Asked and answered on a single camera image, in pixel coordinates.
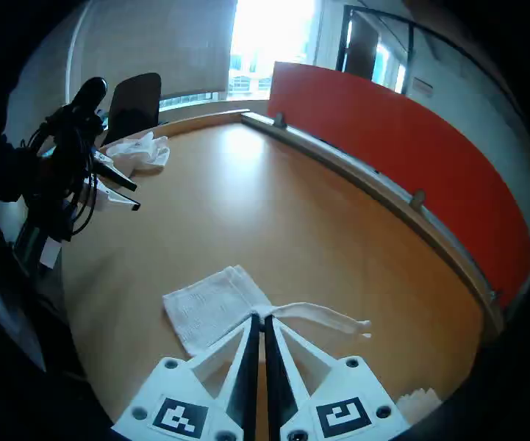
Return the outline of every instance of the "white cloth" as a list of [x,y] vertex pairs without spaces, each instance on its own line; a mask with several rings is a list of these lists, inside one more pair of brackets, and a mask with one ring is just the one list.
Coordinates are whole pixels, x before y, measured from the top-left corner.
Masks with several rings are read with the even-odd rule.
[[409,395],[402,395],[395,405],[412,426],[432,413],[443,402],[430,388],[428,392],[417,389]]
[[139,140],[124,139],[121,143],[109,147],[105,154],[113,160],[113,165],[126,176],[136,170],[162,170],[170,153],[167,137],[153,139],[149,132]]
[[[251,314],[260,320],[300,318],[319,323],[339,334],[369,338],[370,321],[357,321],[324,306],[294,303],[273,306],[241,266],[227,267],[190,287],[162,297],[165,310],[185,350],[195,356],[209,348]],[[314,335],[303,335],[316,345]]]

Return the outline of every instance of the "white paper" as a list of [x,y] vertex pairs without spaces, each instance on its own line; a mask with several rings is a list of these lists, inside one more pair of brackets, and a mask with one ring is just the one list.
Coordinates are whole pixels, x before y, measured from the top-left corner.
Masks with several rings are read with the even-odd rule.
[[54,263],[57,261],[58,253],[60,252],[61,244],[49,237],[46,239],[44,249],[40,255],[40,263],[48,268],[54,268]]

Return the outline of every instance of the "white towel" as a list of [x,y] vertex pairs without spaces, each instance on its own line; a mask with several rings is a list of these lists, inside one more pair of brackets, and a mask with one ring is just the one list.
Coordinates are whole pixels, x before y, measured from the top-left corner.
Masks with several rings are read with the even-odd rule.
[[[190,287],[164,295],[165,310],[185,350],[191,356],[205,351],[251,314],[261,321],[301,318],[322,324],[342,334],[369,338],[370,321],[357,321],[324,306],[294,303],[273,306],[241,266],[227,267]],[[315,335],[304,335],[316,345]]]
[[113,160],[113,165],[126,176],[136,170],[162,170],[171,152],[167,147],[167,137],[153,139],[148,132],[139,140],[124,139],[105,152]]

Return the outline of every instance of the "black chair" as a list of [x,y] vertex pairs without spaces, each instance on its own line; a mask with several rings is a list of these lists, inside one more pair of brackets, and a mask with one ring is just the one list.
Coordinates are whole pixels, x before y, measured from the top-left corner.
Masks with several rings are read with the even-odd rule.
[[158,125],[160,86],[158,73],[133,76],[115,86],[104,145]]

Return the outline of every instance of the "bright window light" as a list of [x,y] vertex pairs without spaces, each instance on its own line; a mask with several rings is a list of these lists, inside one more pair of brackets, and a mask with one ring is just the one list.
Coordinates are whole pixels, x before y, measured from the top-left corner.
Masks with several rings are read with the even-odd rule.
[[389,61],[390,53],[382,44],[377,45],[375,56],[375,67],[373,68],[372,81],[378,85],[385,83],[385,73],[387,72],[387,62]]
[[404,78],[406,77],[406,68],[404,65],[399,65],[398,78],[395,81],[395,91],[401,93],[401,89],[404,86]]
[[[229,95],[268,93],[275,61],[307,62],[314,13],[315,0],[238,0]],[[248,89],[236,86],[239,77]]]
[[352,35],[352,20],[348,22],[348,32],[346,32],[346,48],[351,45],[351,35]]

